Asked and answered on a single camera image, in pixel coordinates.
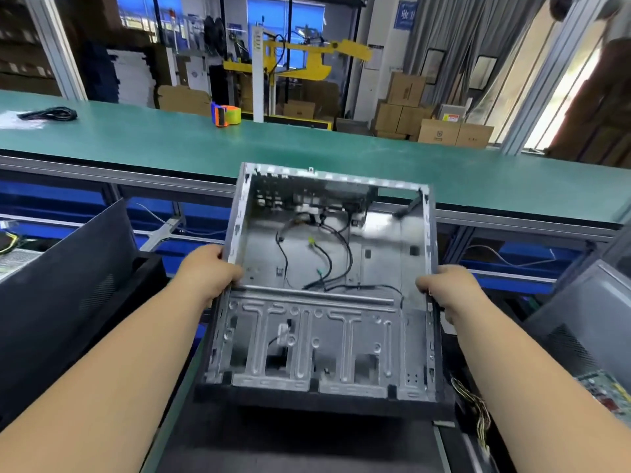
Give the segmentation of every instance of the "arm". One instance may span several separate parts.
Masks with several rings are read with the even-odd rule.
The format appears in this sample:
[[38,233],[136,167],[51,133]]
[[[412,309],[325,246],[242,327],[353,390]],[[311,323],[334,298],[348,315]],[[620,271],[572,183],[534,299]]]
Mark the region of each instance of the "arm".
[[240,267],[203,246],[0,434],[0,470],[138,473],[202,310]]
[[416,285],[447,310],[519,473],[623,472],[631,430],[486,297],[463,267]]

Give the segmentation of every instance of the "white cable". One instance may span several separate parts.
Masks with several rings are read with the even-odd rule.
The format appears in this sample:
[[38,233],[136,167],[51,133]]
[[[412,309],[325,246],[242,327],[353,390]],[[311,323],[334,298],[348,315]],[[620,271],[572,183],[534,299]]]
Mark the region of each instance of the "white cable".
[[500,259],[500,261],[504,262],[506,265],[509,265],[511,267],[528,267],[529,265],[538,265],[540,263],[548,263],[548,262],[555,262],[557,260],[556,255],[554,254],[554,251],[552,249],[548,249],[550,251],[550,254],[552,254],[553,259],[548,259],[548,260],[539,260],[538,262],[529,262],[529,263],[522,263],[522,264],[514,264],[514,263],[510,263],[508,260],[504,259],[499,252],[497,252],[495,249],[487,246],[487,245],[483,245],[483,244],[474,244],[474,245],[470,245],[469,247],[467,247],[464,251],[468,251],[469,249],[472,249],[474,247],[483,247],[485,249],[489,249],[491,252],[493,252],[493,254],[497,255],[497,258]]
[[[167,223],[167,222],[166,222],[164,219],[162,219],[160,216],[158,216],[158,215],[154,214],[154,213],[151,211],[151,209],[149,209],[147,206],[144,206],[144,205],[140,204],[139,202],[137,202],[136,204],[137,204],[138,206],[142,207],[143,209],[145,209],[145,210],[146,210],[149,214],[151,214],[151,215],[152,215],[153,217],[155,217],[157,220],[159,220],[160,222],[162,222],[162,224],[166,224],[166,223]],[[225,234],[225,232],[226,232],[225,230],[223,230],[223,231],[217,231],[217,232],[190,231],[190,230],[188,230],[188,229],[184,229],[184,228],[181,228],[181,227],[178,227],[177,229],[179,229],[179,230],[181,230],[181,231],[184,231],[184,232],[186,232],[186,233],[189,233],[189,234],[193,234],[193,235],[195,235],[195,236],[214,236],[214,235],[216,235],[216,234]]]

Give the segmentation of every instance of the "forearm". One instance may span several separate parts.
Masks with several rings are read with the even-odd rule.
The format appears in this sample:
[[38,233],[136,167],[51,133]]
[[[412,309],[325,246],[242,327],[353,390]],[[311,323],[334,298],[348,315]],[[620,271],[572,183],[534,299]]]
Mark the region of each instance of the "forearm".
[[0,435],[1,470],[137,473],[203,308],[168,286],[127,317]]
[[519,473],[628,467],[622,422],[490,301],[464,310],[458,341]]

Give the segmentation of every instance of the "hand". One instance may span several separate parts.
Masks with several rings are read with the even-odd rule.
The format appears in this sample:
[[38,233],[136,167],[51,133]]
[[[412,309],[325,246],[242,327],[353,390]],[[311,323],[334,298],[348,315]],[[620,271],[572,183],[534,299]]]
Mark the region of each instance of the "hand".
[[475,303],[489,302],[478,281],[461,265],[441,265],[438,273],[416,279],[421,292],[429,293],[446,310],[447,319]]
[[194,295],[204,304],[218,297],[231,282],[243,276],[238,265],[221,260],[222,247],[209,244],[196,248],[182,261],[169,286]]

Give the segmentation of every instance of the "green conveyor table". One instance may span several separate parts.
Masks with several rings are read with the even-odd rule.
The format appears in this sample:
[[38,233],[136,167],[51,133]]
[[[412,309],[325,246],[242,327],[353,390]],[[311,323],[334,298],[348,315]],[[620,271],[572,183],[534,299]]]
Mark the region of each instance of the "green conveyor table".
[[444,147],[325,130],[256,124],[105,102],[0,91],[0,115],[65,105],[73,122],[0,126],[4,155],[37,155],[236,178],[243,161],[429,183],[439,203],[597,222],[630,216],[631,169],[497,150]]

